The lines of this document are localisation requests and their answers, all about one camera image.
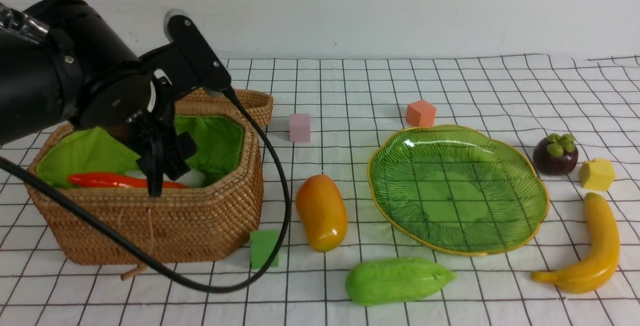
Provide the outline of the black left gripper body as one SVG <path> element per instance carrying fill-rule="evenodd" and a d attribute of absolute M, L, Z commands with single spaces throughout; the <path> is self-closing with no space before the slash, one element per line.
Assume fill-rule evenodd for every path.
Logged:
<path fill-rule="evenodd" d="M 137 168 L 148 178 L 148 161 L 152 139 L 161 139 L 164 173 L 164 138 L 170 133 L 178 133 L 176 118 L 176 99 L 173 85 L 167 78 L 153 78 L 151 91 L 155 102 L 151 110 L 140 110 L 119 123 L 108 125 L 105 130 L 119 143 L 129 148 L 138 158 Z"/>

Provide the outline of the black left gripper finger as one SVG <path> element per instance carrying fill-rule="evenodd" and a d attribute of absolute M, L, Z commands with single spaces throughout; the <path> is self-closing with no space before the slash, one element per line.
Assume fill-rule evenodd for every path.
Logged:
<path fill-rule="evenodd" d="M 190 171 L 187 160 L 196 152 L 197 145 L 189 132 L 169 133 L 164 138 L 164 174 L 177 181 Z"/>
<path fill-rule="evenodd" d="M 148 195 L 151 198 L 162 196 L 163 189 L 163 147 L 160 138 L 151 139 L 148 161 Z"/>

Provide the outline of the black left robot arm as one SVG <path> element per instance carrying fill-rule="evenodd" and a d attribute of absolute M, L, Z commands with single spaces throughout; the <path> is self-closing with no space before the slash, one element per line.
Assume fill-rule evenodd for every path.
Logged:
<path fill-rule="evenodd" d="M 190 172 L 195 142 L 175 126 L 163 67 L 137 56 L 84 0 L 1 6 L 1 144 L 59 123 L 99 129 L 137 155 L 148 193 Z"/>

